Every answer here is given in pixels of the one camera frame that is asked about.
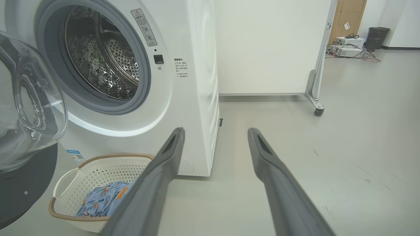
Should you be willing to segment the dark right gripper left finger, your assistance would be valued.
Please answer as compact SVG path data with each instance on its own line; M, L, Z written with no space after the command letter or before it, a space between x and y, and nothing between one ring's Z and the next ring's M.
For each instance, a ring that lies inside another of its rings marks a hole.
M101 236L156 236L170 182L178 175L185 130L175 128L111 215Z

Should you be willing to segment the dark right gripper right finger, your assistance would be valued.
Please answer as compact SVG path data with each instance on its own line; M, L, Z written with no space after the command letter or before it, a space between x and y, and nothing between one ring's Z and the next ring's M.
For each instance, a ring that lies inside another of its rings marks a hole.
M257 128L248 129L254 172L264 183L278 236L333 236L327 221Z

